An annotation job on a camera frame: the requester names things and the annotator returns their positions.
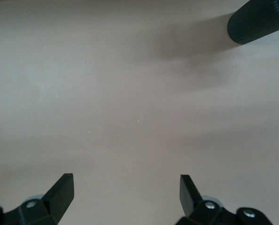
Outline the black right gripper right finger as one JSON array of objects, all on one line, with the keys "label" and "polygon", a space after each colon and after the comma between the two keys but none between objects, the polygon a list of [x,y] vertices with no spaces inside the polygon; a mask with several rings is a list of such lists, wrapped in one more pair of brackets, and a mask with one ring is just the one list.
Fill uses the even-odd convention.
[{"label": "black right gripper right finger", "polygon": [[180,176],[179,198],[185,216],[178,225],[269,225],[261,211],[241,207],[233,214],[215,198],[202,197],[189,175]]}]

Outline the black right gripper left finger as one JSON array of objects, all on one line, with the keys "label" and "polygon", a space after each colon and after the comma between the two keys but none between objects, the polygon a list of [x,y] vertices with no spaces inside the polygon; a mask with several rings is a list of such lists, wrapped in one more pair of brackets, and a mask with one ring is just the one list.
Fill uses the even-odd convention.
[{"label": "black right gripper left finger", "polygon": [[65,173],[44,195],[30,197],[9,212],[0,206],[0,225],[57,225],[73,198],[73,174]]}]

